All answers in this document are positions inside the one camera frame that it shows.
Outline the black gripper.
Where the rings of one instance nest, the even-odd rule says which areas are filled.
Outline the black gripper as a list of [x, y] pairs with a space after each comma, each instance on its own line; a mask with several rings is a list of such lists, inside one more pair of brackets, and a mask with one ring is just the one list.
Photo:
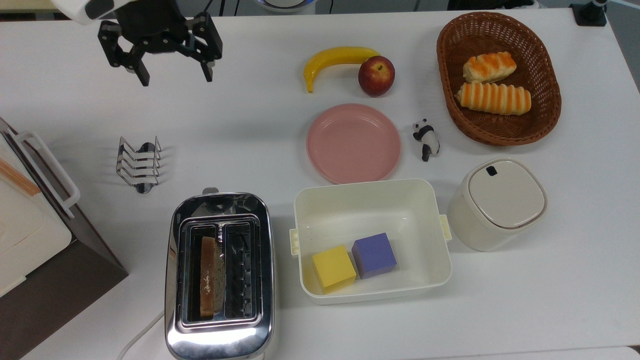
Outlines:
[[[143, 62], [146, 51], [176, 51], [175, 45], [184, 43], [187, 56], [200, 64], [206, 81], [213, 81], [223, 42], [208, 12], [186, 20], [176, 0], [135, 0], [116, 10], [116, 20], [119, 24], [103, 20], [97, 35], [113, 68], [137, 75], [142, 86], [148, 87], [150, 75]], [[128, 52], [119, 43], [122, 36], [134, 44]]]

